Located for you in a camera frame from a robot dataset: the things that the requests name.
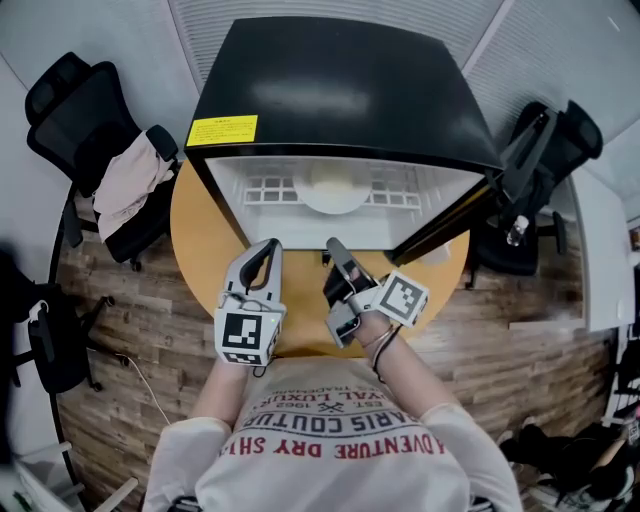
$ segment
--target wooden floor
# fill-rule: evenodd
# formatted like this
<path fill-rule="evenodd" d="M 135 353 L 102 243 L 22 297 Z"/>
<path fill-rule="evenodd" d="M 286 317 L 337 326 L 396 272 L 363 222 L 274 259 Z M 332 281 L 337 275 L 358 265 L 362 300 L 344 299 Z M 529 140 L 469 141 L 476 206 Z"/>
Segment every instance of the wooden floor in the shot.
<path fill-rule="evenodd" d="M 508 322 L 541 315 L 575 317 L 582 307 L 580 253 L 574 235 L 570 254 L 545 246 L 539 278 L 513 278 L 482 271 L 473 291 L 463 276 L 451 300 L 413 346 L 491 435 L 517 427 L 530 414 L 551 434 L 572 434 L 604 411 L 610 332 L 519 332 Z M 102 295 L 116 305 L 105 309 L 92 337 L 130 355 L 155 391 L 171 421 L 184 418 L 213 363 L 212 319 L 185 284 L 163 238 L 144 253 L 143 271 L 110 258 L 97 236 L 62 248 L 58 281 L 68 293 L 86 298 L 89 308 Z M 133 510 L 147 482 L 149 462 L 164 422 L 133 368 L 90 356 L 104 390 L 81 385 L 58 397 L 71 459 L 91 504 L 127 478 L 141 485 L 126 500 Z M 525 489 L 527 510 L 538 510 Z"/>

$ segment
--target round wooden table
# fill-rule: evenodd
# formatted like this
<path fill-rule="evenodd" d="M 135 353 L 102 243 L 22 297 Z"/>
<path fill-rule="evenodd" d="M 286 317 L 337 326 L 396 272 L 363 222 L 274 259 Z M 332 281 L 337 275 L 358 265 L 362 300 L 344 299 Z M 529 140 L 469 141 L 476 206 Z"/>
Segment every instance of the round wooden table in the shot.
<path fill-rule="evenodd" d="M 171 237 L 180 271 L 196 299 L 212 315 L 218 306 L 227 267 L 245 251 L 238 237 L 187 160 L 176 180 L 171 201 Z M 453 293 L 467 257 L 469 233 L 452 240 L 450 258 L 438 265 L 414 261 L 400 268 L 408 277 L 429 288 L 429 302 L 413 329 L 403 328 L 405 338 L 419 332 L 444 307 Z M 355 258 L 380 277 L 394 266 L 382 252 L 355 251 Z M 322 266 L 321 251 L 285 251 L 282 297 L 288 309 L 276 354 L 285 357 L 332 355 L 363 357 L 357 343 L 339 349 L 325 325 L 329 311 L 322 287 L 329 270 Z"/>

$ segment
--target office chair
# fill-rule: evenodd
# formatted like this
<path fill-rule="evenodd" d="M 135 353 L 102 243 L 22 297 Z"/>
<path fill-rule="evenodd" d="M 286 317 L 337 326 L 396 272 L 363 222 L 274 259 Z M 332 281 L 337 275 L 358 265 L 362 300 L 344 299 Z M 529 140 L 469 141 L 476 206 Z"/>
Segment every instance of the office chair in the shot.
<path fill-rule="evenodd" d="M 573 101 L 569 102 L 566 112 L 557 114 L 542 103 L 533 102 L 520 114 L 510 145 L 516 143 L 538 120 L 544 121 L 545 116 L 555 118 L 555 125 L 518 197 L 506 204 L 497 217 L 471 230 L 471 277 L 465 285 L 468 290 L 475 287 L 480 266 L 505 274 L 535 275 L 540 236 L 555 236 L 558 254 L 567 252 L 566 228 L 560 214 L 554 212 L 553 225 L 544 227 L 536 226 L 536 214 L 549 203 L 553 190 L 569 174 L 589 158 L 600 156 L 603 147 L 602 133 L 589 115 Z M 507 233 L 519 215 L 527 218 L 529 227 L 520 244 L 513 246 L 507 243 Z"/>
<path fill-rule="evenodd" d="M 89 337 L 89 331 L 101 309 L 114 304 L 113 297 L 102 297 L 93 309 L 81 317 L 75 310 L 75 298 L 62 292 L 58 284 L 35 284 L 30 281 L 5 253 L 0 251 L 0 275 L 11 308 L 5 315 L 13 322 L 29 319 L 31 350 L 13 356 L 13 382 L 20 387 L 17 367 L 34 361 L 42 386 L 47 393 L 63 393 L 86 380 L 94 391 L 100 383 L 91 375 L 87 349 L 116 358 L 129 365 L 126 356 L 118 354 Z"/>
<path fill-rule="evenodd" d="M 92 222 L 81 222 L 73 204 L 73 192 L 90 197 L 100 185 L 111 159 L 123 153 L 141 133 L 124 102 L 120 80 L 111 62 L 90 66 L 74 53 L 55 62 L 28 92 L 25 113 L 31 129 L 28 146 L 64 172 L 72 181 L 70 200 L 63 212 L 65 236 L 72 247 L 82 241 L 81 228 L 97 231 Z M 159 125 L 147 137 L 165 161 L 178 152 L 175 141 Z M 169 211 L 175 177 L 156 187 L 144 207 L 105 240 L 118 263 L 130 260 L 141 268 L 138 255 L 160 235 L 169 232 Z M 96 220 L 99 214 L 94 212 Z"/>

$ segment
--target white t-shirt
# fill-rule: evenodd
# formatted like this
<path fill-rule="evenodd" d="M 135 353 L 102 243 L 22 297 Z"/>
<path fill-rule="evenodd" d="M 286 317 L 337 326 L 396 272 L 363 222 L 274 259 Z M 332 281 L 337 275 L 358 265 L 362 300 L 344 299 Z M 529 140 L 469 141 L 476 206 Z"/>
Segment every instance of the white t-shirt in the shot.
<path fill-rule="evenodd" d="M 461 407 L 413 418 L 369 367 L 333 358 L 274 361 L 233 432 L 213 418 L 167 427 L 143 512 L 183 495 L 206 512 L 463 512 L 475 497 L 522 510 L 507 461 Z"/>

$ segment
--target yellow warning label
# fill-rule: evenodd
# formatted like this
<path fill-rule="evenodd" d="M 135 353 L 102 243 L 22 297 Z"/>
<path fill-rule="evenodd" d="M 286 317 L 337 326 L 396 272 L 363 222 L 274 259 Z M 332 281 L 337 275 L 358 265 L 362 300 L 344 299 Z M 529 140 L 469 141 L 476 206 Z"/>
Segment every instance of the yellow warning label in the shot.
<path fill-rule="evenodd" d="M 253 142 L 258 116 L 211 117 L 196 119 L 191 125 L 187 146 Z"/>

